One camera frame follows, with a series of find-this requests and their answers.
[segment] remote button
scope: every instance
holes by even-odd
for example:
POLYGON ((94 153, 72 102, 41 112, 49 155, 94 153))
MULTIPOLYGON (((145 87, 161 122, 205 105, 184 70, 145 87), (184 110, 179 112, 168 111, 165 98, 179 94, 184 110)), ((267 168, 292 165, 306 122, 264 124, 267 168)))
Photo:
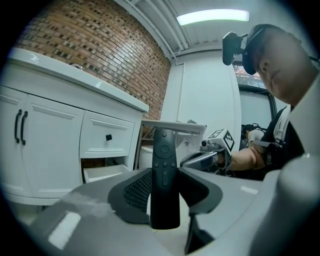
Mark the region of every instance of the remote button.
POLYGON ((162 153, 168 153, 169 152, 169 147, 168 146, 162 146, 161 147, 161 152, 162 153))
POLYGON ((168 172, 166 170, 162 172, 162 185, 164 187, 168 185, 168 172))

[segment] person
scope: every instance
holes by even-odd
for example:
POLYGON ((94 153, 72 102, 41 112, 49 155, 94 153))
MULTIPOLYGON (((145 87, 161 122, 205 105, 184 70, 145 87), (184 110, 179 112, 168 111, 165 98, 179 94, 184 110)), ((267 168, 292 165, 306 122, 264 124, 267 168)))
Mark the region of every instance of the person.
POLYGON ((255 128, 253 124, 246 124, 243 127, 246 148, 253 147, 255 141, 260 141, 264 136, 264 132, 259 128, 255 128))
MULTIPOLYGON (((299 39, 270 24, 259 24, 251 29, 242 53, 242 63, 248 74, 258 72, 265 88, 289 106, 278 112, 261 138, 262 142, 277 142, 281 145, 282 150, 276 154, 276 163, 271 164, 272 159, 270 161, 266 147, 254 144, 234 152, 228 169, 233 173, 266 166, 270 167, 268 171, 281 169, 291 159, 304 153, 299 137, 288 121, 288 115, 308 89, 314 83, 320 83, 319 71, 299 39)), ((218 163, 225 163, 222 154, 218 155, 218 163)))

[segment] countertop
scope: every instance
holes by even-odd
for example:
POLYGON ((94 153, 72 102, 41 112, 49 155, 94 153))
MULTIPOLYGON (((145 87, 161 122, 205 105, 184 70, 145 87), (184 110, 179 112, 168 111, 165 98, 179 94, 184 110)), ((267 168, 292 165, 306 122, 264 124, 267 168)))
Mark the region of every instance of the countertop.
POLYGON ((149 106, 128 93, 114 87, 113 85, 85 72, 76 67, 63 63, 54 58, 42 54, 20 49, 12 48, 8 55, 9 63, 24 66, 37 70, 51 76, 69 81, 76 85, 85 87, 99 94, 107 96, 136 110, 147 113, 149 106))

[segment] black remote control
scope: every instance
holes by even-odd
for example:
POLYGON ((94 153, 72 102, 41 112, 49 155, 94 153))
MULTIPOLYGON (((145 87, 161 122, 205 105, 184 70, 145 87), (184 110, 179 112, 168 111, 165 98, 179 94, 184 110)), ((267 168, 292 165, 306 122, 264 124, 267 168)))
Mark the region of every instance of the black remote control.
POLYGON ((180 226, 179 172, 172 130, 154 132, 150 225, 156 230, 180 226))

